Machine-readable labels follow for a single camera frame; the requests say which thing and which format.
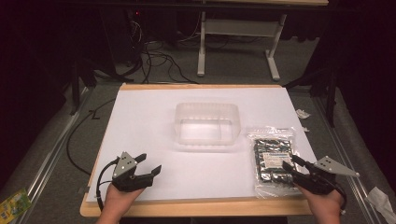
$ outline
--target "paper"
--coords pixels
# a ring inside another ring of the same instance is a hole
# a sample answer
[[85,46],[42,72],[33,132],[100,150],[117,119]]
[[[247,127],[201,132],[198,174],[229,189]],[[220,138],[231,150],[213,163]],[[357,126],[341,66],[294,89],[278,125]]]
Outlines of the paper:
[[[176,141],[175,114],[180,103],[225,103],[239,108],[241,133],[232,146],[183,146]],[[284,88],[233,88],[119,91],[93,172],[87,202],[95,202],[102,169],[122,151],[147,153],[137,175],[162,165],[153,186],[139,201],[256,197],[255,168],[247,128],[293,127],[296,148],[305,160],[316,157]],[[102,181],[111,180],[108,169]]]
[[19,190],[0,204],[0,224],[9,223],[23,214],[31,205],[26,190]]
[[396,215],[393,213],[388,195],[382,192],[379,188],[373,188],[365,200],[371,203],[375,209],[382,214],[388,224],[396,223]]
[[302,109],[296,110],[296,113],[297,113],[297,116],[298,116],[300,119],[307,119],[307,118],[309,118],[309,117],[311,116],[310,114],[306,113],[306,112],[303,111]]

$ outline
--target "white desk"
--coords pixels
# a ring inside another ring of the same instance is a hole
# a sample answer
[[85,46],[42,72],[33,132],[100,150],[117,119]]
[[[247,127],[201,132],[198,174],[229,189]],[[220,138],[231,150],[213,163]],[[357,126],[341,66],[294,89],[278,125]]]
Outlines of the white desk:
[[[284,6],[327,6],[327,0],[212,0],[205,2],[239,2],[246,4],[278,4]],[[274,81],[280,80],[277,72],[274,55],[285,25],[286,14],[279,15],[278,21],[237,21],[237,20],[217,20],[207,19],[205,12],[201,13],[201,45],[198,55],[199,77],[205,75],[205,36],[212,35],[246,35],[246,36],[266,36],[272,38],[272,46],[265,49],[265,58],[270,68]]]
[[[183,102],[238,105],[242,132],[235,144],[191,148],[175,143],[175,109],[176,104]],[[84,197],[81,214],[99,216],[94,198],[96,180],[103,167],[122,151],[133,157],[148,154],[136,173],[148,173],[160,164],[163,166],[153,187],[143,192],[127,216],[310,214],[303,197],[256,198],[255,170],[246,131],[247,127],[263,126],[293,127],[296,150],[306,160],[316,161],[286,90],[278,86],[124,85],[114,105],[92,172],[93,188]],[[102,181],[111,179],[111,170]]]

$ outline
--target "power cord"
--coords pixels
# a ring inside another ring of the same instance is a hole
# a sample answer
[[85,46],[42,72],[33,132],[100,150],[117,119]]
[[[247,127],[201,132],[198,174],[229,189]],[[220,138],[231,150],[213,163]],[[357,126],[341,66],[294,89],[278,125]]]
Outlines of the power cord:
[[[149,53],[149,52],[144,52],[144,53],[146,53],[146,54],[148,55],[147,64],[148,64],[149,66],[160,66],[160,65],[163,65],[163,64],[165,64],[165,63],[167,63],[167,62],[170,62],[171,64],[170,64],[169,67],[168,67],[168,76],[169,76],[173,81],[175,81],[175,82],[177,82],[177,83],[192,83],[192,84],[199,84],[198,82],[196,82],[196,81],[194,81],[194,80],[191,80],[191,79],[189,79],[189,78],[187,78],[187,77],[185,77],[185,76],[183,75],[180,66],[175,62],[175,60],[173,59],[172,56],[170,56],[170,55],[168,55],[168,54],[164,54],[164,53],[162,53],[162,52],[160,52],[160,51],[158,51],[158,50],[154,50],[154,51],[152,51],[151,53]],[[162,58],[163,61],[160,62],[160,63],[158,63],[158,64],[153,65],[153,64],[152,64],[152,59],[155,59],[155,58]],[[175,79],[175,78],[172,77],[170,71],[171,71],[171,69],[172,69],[173,66],[175,66],[175,67],[177,68],[179,75],[180,75],[181,77],[183,77],[185,80],[177,80],[177,79]]]
[[341,194],[341,196],[343,197],[344,201],[341,204],[341,215],[344,215],[347,211],[346,211],[346,207],[347,207],[347,194],[345,193],[344,189],[338,184],[338,183],[332,183],[331,181],[329,181],[326,178],[323,177],[319,177],[320,180],[326,182],[328,185],[332,186],[335,190],[337,190],[338,193]]
[[146,73],[144,66],[142,65],[142,72],[145,75],[145,78],[142,81],[142,84],[149,84],[149,73],[151,71],[151,57],[149,55],[149,51],[148,51],[148,45],[145,46],[145,50],[147,55],[148,55],[148,72]]
[[91,115],[95,115],[96,112],[97,112],[100,108],[102,108],[103,106],[105,106],[105,105],[107,105],[107,104],[109,104],[109,103],[111,103],[111,102],[113,102],[113,101],[115,101],[115,100],[116,100],[116,98],[111,99],[111,100],[109,100],[109,101],[103,103],[102,105],[99,105],[99,106],[96,107],[94,110],[90,110],[90,113],[89,113],[86,117],[84,117],[84,118],[78,123],[78,125],[73,129],[73,131],[70,133],[69,137],[67,138],[67,143],[66,143],[67,158],[70,160],[70,162],[71,162],[78,170],[80,170],[82,173],[84,173],[84,174],[86,174],[86,175],[91,175],[91,173],[88,172],[88,171],[86,171],[85,169],[81,168],[79,165],[77,165],[77,164],[73,161],[73,159],[72,159],[72,157],[71,157],[71,155],[70,155],[70,142],[71,142],[71,139],[72,139],[72,137],[73,137],[73,134],[74,134],[74,133],[76,132],[76,130],[79,128],[79,126],[81,126],[81,124],[82,124],[87,118],[89,118]]
[[108,169],[108,167],[112,166],[112,165],[116,165],[117,163],[119,163],[120,157],[117,157],[114,161],[111,161],[108,165],[106,165],[103,170],[101,171],[101,173],[99,174],[98,177],[98,181],[96,182],[96,201],[98,202],[99,208],[102,211],[103,210],[103,200],[102,200],[102,196],[101,196],[101,192],[100,192],[100,186],[102,185],[102,183],[100,182],[102,179],[103,174],[105,173],[105,171]]

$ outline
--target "white board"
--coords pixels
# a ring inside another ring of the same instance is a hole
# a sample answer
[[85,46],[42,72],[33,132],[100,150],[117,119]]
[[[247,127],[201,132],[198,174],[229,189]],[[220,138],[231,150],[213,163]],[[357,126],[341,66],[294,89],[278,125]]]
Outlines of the white board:
[[[179,103],[227,103],[239,108],[241,133],[227,147],[192,147],[176,142],[174,119]],[[147,153],[136,174],[162,171],[139,201],[255,197],[255,170],[250,143],[252,127],[273,126],[295,130],[295,150],[307,161],[316,161],[286,89],[234,88],[119,91],[87,197],[95,202],[95,188],[102,169],[128,152]],[[102,178],[111,180],[114,166]],[[102,185],[102,197],[106,194]]]

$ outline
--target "wrist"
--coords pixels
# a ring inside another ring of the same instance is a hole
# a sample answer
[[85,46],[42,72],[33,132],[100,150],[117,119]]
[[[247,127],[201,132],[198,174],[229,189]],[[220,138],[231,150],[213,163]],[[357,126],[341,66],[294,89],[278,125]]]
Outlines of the wrist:
[[339,224],[340,216],[327,216],[327,217],[316,217],[318,224]]
[[116,224],[119,223],[122,218],[122,214],[119,214],[117,211],[113,209],[103,209],[101,216],[99,216],[96,224],[106,223],[106,224]]

